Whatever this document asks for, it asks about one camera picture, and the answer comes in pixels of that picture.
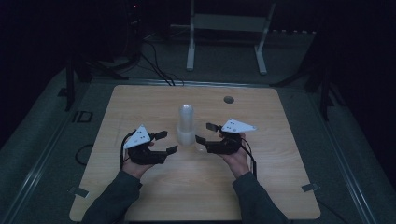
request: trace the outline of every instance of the sleeve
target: sleeve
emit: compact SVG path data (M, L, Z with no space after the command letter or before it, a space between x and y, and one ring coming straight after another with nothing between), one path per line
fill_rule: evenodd
M140 180L119 171L116 178L85 212L81 223L113 223L139 198Z
M276 207L267 191L251 172L239 176L233 182L233 189L239 199L244 224L288 223L288 219Z

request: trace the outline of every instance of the cylindrical object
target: cylindrical object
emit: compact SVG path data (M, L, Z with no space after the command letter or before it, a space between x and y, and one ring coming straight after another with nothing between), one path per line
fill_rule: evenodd
M194 109L192 105L183 105L178 110L177 140L182 146L195 142Z

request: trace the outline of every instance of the round hole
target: round hole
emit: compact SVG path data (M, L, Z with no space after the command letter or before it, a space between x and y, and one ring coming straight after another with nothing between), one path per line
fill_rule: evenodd
M233 101L234 101L234 99L233 99L232 96L225 96L224 97L224 102L227 103L227 104L232 104Z

